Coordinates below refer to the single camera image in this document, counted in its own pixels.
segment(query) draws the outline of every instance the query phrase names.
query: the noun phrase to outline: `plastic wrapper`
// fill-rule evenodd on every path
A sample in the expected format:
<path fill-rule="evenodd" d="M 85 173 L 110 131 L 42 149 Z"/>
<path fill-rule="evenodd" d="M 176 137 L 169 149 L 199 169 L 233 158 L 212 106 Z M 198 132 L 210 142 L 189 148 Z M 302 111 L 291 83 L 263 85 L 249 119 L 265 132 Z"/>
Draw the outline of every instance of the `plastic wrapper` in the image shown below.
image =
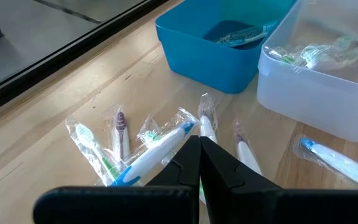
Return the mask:
<path fill-rule="evenodd" d="M 299 136 L 296 139 L 293 152 L 302 159 L 325 166 L 358 183 L 358 163 L 356 161 L 306 136 Z"/>
<path fill-rule="evenodd" d="M 316 71 L 339 70 L 358 62 L 358 37 L 342 36 L 327 45 L 265 47 L 273 58 L 294 66 L 296 72 L 308 68 Z"/>
<path fill-rule="evenodd" d="M 200 136 L 209 137 L 210 140 L 217 143 L 218 120 L 214 100 L 209 93 L 201 96 L 200 104 L 198 105 L 198 117 L 200 118 Z"/>
<path fill-rule="evenodd" d="M 277 21 L 273 21 L 261 27 L 242 29 L 218 38 L 214 42 L 227 47 L 239 47 L 265 38 L 269 32 L 274 30 L 276 25 Z"/>
<path fill-rule="evenodd" d="M 109 149 L 102 147 L 92 131 L 77 122 L 74 117 L 70 116 L 66 119 L 66 127 L 70 137 L 100 177 L 103 185 L 111 185 L 115 178 L 119 177 L 118 167 L 125 166 L 124 163 L 114 158 Z"/>
<path fill-rule="evenodd" d="M 111 150 L 114 157 L 120 159 L 128 157 L 131 153 L 131 147 L 126 118 L 122 107 L 116 106 L 105 119 L 109 127 Z"/>
<path fill-rule="evenodd" d="M 160 139 L 158 134 L 161 133 L 161 131 L 160 126 L 155 122 L 153 117 L 149 115 L 140 128 L 137 138 L 142 143 L 149 144 L 152 141 Z"/>
<path fill-rule="evenodd" d="M 191 132 L 198 126 L 198 120 L 183 108 L 165 124 L 157 139 L 147 141 L 133 150 L 129 157 L 124 158 L 128 167 L 119 167 L 122 174 L 112 184 L 113 186 L 130 186 L 144 179 L 168 155 L 177 152 L 187 141 Z"/>
<path fill-rule="evenodd" d="M 250 148 L 249 142 L 243 128 L 241 127 L 241 122 L 238 119 L 234 120 L 234 138 L 236 140 L 238 160 L 247 167 L 251 168 L 254 172 L 259 175 L 263 175 L 257 157 Z"/>

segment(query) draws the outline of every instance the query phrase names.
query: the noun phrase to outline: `floor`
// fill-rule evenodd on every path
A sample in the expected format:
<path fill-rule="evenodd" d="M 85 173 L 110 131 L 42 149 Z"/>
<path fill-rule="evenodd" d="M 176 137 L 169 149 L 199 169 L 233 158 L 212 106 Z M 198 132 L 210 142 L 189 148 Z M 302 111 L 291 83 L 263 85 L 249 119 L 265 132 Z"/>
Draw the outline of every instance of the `floor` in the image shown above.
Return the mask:
<path fill-rule="evenodd" d="M 0 0 L 0 27 L 5 35 L 0 39 L 0 83 L 139 2 Z"/>

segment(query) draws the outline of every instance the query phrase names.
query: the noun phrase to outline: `wooden table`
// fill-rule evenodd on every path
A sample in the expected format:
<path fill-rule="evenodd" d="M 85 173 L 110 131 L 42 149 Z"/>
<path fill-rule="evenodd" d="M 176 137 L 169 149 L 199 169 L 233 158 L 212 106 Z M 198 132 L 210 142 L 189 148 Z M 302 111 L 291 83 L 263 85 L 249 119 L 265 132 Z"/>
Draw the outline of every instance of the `wooden table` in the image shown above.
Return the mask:
<path fill-rule="evenodd" d="M 358 144 L 265 109 L 256 99 L 257 77 L 243 93 L 228 95 L 170 71 L 154 22 L 177 3 L 167 2 L 0 108 L 0 223 L 32 223 L 40 194 L 98 181 L 68 135 L 68 115 L 91 128 L 107 147 L 102 115 L 120 104 L 136 147 L 135 135 L 148 114 L 159 124 L 179 106 L 197 114 L 200 96 L 207 92 L 216 99 L 218 143 L 236 155 L 232 121 L 241 119 L 266 178 L 284 188 L 358 189 L 297 158 L 291 148 L 297 135 L 306 134 L 358 161 Z M 200 223 L 207 222 L 202 205 Z"/>

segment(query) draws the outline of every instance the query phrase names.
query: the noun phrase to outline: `blue plastic bin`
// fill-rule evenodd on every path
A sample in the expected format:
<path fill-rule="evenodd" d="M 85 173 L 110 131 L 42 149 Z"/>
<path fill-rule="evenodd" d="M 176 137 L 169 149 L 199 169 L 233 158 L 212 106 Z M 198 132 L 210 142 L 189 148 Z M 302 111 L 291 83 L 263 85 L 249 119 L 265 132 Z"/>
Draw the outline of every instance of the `blue plastic bin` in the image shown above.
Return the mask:
<path fill-rule="evenodd" d="M 267 37 L 244 49 L 232 49 L 208 39 L 273 20 L 280 22 L 295 0 L 244 0 L 244 12 L 253 13 L 249 17 L 244 14 L 242 23 L 222 19 L 229 11 L 224 7 L 226 11 L 222 12 L 222 1 L 187 0 L 179 4 L 157 19 L 157 34 L 174 72 L 225 93 L 240 93 L 257 73 L 260 50 Z M 238 3 L 235 11 L 238 17 Z"/>

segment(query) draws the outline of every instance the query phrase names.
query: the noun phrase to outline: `blue and white toothbrush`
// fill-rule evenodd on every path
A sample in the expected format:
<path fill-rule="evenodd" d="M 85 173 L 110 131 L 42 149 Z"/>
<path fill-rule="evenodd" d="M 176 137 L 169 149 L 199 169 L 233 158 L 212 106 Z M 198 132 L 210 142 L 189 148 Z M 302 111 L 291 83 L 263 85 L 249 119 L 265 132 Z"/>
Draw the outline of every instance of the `blue and white toothbrush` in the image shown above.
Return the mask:
<path fill-rule="evenodd" d="M 194 123 L 185 122 L 175 128 L 161 139 L 153 141 L 148 145 L 148 150 L 137 158 L 112 184 L 112 186 L 131 186 L 143 178 L 156 165 L 161 163 L 162 159 L 172 152 L 179 144 L 183 142 L 186 135 L 193 128 Z"/>
<path fill-rule="evenodd" d="M 318 156 L 329 167 L 358 183 L 358 163 L 356 161 L 307 138 L 302 138 L 300 144 Z"/>

